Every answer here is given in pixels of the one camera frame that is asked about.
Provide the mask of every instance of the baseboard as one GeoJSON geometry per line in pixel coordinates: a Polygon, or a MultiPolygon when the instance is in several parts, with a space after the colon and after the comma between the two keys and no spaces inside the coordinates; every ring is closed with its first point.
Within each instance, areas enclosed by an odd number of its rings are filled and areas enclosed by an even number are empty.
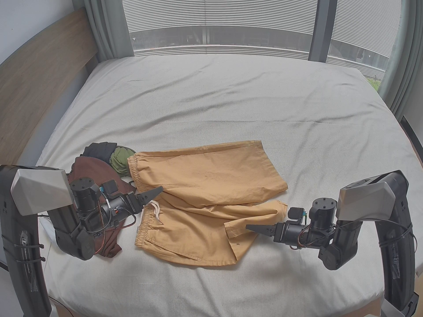
{"type": "Polygon", "coordinates": [[[413,143],[414,148],[420,157],[420,160],[423,161],[423,147],[419,139],[417,138],[417,135],[415,134],[413,128],[411,128],[410,124],[404,116],[401,119],[401,125],[407,133],[408,137],[410,138],[411,142],[413,143]]]}
{"type": "Polygon", "coordinates": [[[2,262],[0,262],[0,268],[4,269],[6,271],[9,271],[9,268],[7,267],[7,265],[3,264],[2,262]]]}

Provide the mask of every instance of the white drawstring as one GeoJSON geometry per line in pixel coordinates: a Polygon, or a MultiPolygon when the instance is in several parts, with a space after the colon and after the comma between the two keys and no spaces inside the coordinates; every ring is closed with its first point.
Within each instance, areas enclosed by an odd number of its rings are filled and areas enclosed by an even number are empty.
{"type": "MultiPolygon", "coordinates": [[[[156,217],[156,220],[158,220],[161,224],[163,224],[163,222],[159,219],[159,214],[160,214],[160,205],[159,205],[159,203],[156,202],[156,201],[150,201],[147,205],[149,205],[149,204],[151,204],[153,206],[153,208],[154,208],[154,216],[156,217]]],[[[143,210],[141,211],[141,218],[144,215],[144,209],[145,209],[145,207],[147,205],[145,205],[144,208],[143,208],[143,210]]]]}

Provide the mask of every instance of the white bed sheet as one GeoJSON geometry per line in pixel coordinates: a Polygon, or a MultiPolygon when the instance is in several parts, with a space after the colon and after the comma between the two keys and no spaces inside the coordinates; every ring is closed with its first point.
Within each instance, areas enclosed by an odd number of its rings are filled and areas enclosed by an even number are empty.
{"type": "MultiPolygon", "coordinates": [[[[423,169],[381,98],[359,71],[246,55],[130,57],[100,64],[57,125],[39,164],[70,171],[92,142],[160,151],[262,140],[288,190],[311,207],[353,181],[401,169],[414,233],[423,237],[423,169]]],[[[161,261],[121,232],[112,259],[81,261],[44,250],[50,295],[86,316],[339,316],[382,295],[376,229],[365,222],[357,255],[326,270],[316,250],[259,236],[234,266],[161,261]]],[[[42,243],[48,237],[40,229],[42,243]]],[[[423,247],[416,267],[423,265],[423,247]]]]}

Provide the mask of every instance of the curtain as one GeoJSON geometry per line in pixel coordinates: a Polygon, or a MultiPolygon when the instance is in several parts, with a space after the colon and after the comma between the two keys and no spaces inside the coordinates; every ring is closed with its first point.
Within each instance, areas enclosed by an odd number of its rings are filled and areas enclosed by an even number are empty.
{"type": "Polygon", "coordinates": [[[423,0],[402,0],[401,19],[378,93],[398,121],[419,74],[423,58],[423,0]]]}
{"type": "Polygon", "coordinates": [[[134,56],[122,0],[72,0],[85,7],[97,43],[99,62],[134,56]]]}

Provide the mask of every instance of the bed frame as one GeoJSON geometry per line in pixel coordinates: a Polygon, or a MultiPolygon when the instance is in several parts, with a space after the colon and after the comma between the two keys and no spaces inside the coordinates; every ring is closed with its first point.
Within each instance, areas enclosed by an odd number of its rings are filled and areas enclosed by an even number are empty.
{"type": "Polygon", "coordinates": [[[0,164],[16,164],[44,114],[78,72],[96,63],[85,8],[66,15],[0,65],[0,164]]]}

